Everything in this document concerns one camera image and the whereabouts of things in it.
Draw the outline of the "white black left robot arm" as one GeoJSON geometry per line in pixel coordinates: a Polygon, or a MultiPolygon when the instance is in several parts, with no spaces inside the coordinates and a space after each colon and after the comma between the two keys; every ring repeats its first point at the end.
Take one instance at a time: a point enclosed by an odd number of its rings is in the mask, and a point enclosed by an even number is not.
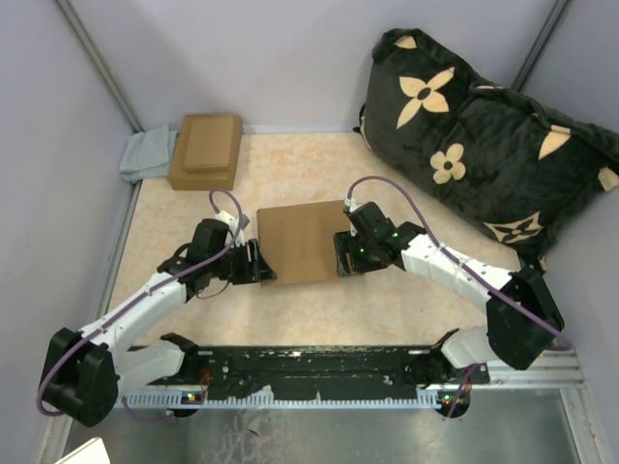
{"type": "Polygon", "coordinates": [[[133,345],[214,279],[229,285],[276,279],[258,241],[243,239],[242,232],[232,219],[202,220],[192,240],[164,260],[135,294],[78,331],[59,330],[49,341],[44,360],[37,391],[39,411],[94,426],[119,398],[155,381],[194,381],[201,361],[198,346],[190,340],[168,333],[149,346],[133,345]]]}

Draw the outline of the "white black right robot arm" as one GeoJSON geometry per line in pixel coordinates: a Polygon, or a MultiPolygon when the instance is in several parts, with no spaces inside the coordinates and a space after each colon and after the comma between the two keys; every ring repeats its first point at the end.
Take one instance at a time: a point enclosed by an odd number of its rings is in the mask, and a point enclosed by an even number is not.
{"type": "Polygon", "coordinates": [[[417,224],[394,225],[373,202],[345,215],[349,230],[334,236],[339,276],[397,267],[443,285],[486,317],[482,326],[447,332],[414,361],[418,385],[452,383],[473,365],[494,361],[526,370],[564,330],[538,271],[489,266],[433,240],[417,224]]]}

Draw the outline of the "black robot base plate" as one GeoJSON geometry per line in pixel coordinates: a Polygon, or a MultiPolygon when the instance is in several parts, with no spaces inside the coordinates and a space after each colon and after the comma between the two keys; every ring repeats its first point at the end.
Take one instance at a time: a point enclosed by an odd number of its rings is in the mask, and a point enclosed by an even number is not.
{"type": "Polygon", "coordinates": [[[151,384],[197,385],[211,400],[246,398],[268,387],[276,400],[414,399],[432,385],[458,385],[431,346],[201,346],[179,373],[151,384]]]}

